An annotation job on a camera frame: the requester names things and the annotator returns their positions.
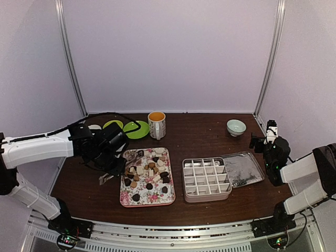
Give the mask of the metal serving tongs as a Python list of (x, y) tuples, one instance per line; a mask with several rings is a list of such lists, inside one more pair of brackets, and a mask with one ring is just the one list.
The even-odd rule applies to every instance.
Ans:
[(104, 175), (99, 177), (99, 185), (103, 185), (109, 179), (122, 175), (127, 168), (134, 165), (138, 160), (144, 157), (144, 151), (142, 150), (129, 150), (125, 151), (122, 157), (117, 160), (116, 167), (107, 170)]

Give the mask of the pink rabbit tin lid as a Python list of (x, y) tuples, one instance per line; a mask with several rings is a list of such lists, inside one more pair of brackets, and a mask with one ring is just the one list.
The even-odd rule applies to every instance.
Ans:
[(223, 160), (232, 188), (255, 184), (265, 179), (259, 163), (249, 151), (224, 155)]

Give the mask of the floral pink tray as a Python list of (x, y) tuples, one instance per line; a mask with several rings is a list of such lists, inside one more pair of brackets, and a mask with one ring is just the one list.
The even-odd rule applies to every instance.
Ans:
[(120, 203), (124, 207), (170, 205), (175, 189), (167, 148), (127, 150), (124, 174), (121, 176)]

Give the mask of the pink divided tin box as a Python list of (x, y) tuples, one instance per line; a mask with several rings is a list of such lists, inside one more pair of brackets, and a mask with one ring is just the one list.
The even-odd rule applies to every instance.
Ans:
[(232, 186), (221, 157), (185, 159), (182, 163), (184, 197), (188, 203), (223, 201)]

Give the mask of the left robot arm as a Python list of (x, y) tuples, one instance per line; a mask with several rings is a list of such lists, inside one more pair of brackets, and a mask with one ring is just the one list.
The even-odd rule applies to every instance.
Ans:
[(117, 123), (104, 129), (90, 129), (75, 123), (64, 129), (22, 138), (1, 137), (1, 195), (21, 201), (43, 214), (64, 233), (71, 233), (76, 225), (66, 203), (51, 197), (28, 182), (17, 168), (32, 162), (80, 157), (85, 166), (119, 176), (124, 172), (123, 153), (128, 137)]

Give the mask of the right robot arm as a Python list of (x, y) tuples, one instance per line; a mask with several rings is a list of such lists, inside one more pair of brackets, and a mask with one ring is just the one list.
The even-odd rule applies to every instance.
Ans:
[(288, 227), (294, 216), (308, 207), (317, 206), (335, 195), (335, 143), (321, 146), (291, 164), (286, 139), (271, 131), (273, 136), (251, 135), (249, 148), (263, 155), (266, 174), (274, 186), (289, 184), (317, 173), (318, 178), (300, 193), (278, 203), (273, 217), (267, 219), (272, 231)]

